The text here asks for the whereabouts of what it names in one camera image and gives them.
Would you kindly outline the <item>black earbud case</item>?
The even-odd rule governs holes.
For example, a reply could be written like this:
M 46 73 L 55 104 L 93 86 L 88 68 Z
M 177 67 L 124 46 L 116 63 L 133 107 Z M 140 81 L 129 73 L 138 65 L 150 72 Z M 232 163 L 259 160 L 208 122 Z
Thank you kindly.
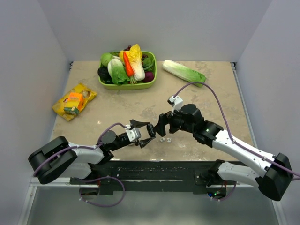
M 146 129 L 150 137 L 156 136 L 155 128 L 151 123 L 147 124 Z

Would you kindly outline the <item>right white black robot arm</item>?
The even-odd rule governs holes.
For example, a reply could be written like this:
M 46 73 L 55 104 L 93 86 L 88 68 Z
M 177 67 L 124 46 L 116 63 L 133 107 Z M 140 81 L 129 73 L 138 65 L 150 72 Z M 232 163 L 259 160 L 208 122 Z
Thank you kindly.
M 293 175 L 287 172 L 291 165 L 286 155 L 279 153 L 274 156 L 244 142 L 232 141 L 228 131 L 205 120 L 194 104 L 160 114 L 155 131 L 165 136 L 166 125 L 169 125 L 171 134 L 178 130 L 191 133 L 199 143 L 223 151 L 243 163 L 236 165 L 216 160 L 210 169 L 200 174 L 207 186 L 221 181 L 240 182 L 258 188 L 269 199 L 280 201 L 293 179 Z

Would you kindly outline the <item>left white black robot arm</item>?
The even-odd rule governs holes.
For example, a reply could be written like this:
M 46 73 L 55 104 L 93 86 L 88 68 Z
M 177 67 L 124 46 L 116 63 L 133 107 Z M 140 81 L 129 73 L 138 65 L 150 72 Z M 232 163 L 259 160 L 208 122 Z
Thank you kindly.
M 131 144 L 143 148 L 155 137 L 154 126 L 149 122 L 114 123 L 100 135 L 95 145 L 79 145 L 59 136 L 30 154 L 28 161 L 34 170 L 33 176 L 41 184 L 59 177 L 84 180 L 91 175 L 93 165 L 109 162 L 114 157 L 113 151 Z

